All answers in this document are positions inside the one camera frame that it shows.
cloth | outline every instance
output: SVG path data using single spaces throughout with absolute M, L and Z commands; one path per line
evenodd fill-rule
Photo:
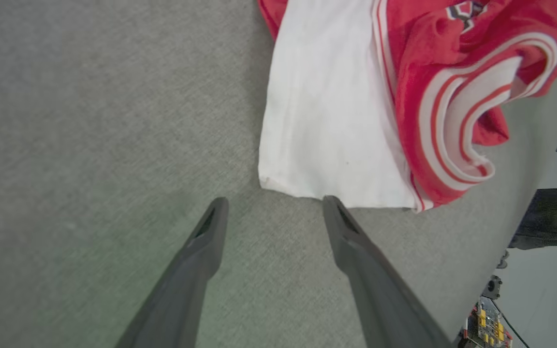
M 539 189 L 509 247 L 557 246 L 557 188 Z
M 557 77 L 554 0 L 290 0 L 268 18 L 280 35 L 259 180 L 292 196 L 450 203 L 493 176 L 471 145 L 508 139 L 499 105 Z

